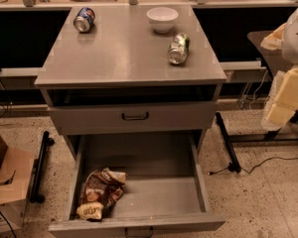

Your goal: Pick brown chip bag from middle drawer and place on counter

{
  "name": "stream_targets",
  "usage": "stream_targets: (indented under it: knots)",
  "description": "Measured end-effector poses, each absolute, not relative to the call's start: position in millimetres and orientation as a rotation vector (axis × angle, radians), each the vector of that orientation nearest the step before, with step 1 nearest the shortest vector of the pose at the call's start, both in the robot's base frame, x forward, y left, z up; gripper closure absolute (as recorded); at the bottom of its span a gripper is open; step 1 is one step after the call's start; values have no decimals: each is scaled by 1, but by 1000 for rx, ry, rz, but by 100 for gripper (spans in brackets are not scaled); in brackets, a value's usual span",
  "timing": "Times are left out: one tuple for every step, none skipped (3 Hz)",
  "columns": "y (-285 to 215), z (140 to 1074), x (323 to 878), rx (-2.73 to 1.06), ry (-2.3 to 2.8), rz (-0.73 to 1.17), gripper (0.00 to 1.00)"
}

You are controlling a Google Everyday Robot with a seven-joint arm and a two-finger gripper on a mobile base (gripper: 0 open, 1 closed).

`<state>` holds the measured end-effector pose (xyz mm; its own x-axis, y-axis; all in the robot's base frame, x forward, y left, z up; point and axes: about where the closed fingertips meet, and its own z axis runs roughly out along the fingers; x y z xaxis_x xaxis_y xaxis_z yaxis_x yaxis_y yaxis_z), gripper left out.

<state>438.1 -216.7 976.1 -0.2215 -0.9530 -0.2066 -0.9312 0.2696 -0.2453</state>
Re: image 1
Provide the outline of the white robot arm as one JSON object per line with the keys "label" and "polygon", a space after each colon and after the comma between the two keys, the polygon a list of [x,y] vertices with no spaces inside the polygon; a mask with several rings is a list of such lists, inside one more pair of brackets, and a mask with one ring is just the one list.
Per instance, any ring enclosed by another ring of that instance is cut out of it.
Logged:
{"label": "white robot arm", "polygon": [[280,50],[282,57],[293,64],[287,72],[277,71],[263,111],[261,126],[267,131],[277,131],[298,110],[298,8],[260,46],[270,51]]}

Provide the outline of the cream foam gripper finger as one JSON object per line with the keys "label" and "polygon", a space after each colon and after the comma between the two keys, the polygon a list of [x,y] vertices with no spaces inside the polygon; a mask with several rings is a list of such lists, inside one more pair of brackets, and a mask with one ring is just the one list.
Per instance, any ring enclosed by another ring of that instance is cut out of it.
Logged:
{"label": "cream foam gripper finger", "polygon": [[298,27],[288,27],[284,23],[260,45],[270,51],[280,50],[282,57],[293,64],[287,72],[277,71],[261,119],[263,129],[277,131],[298,110]]}

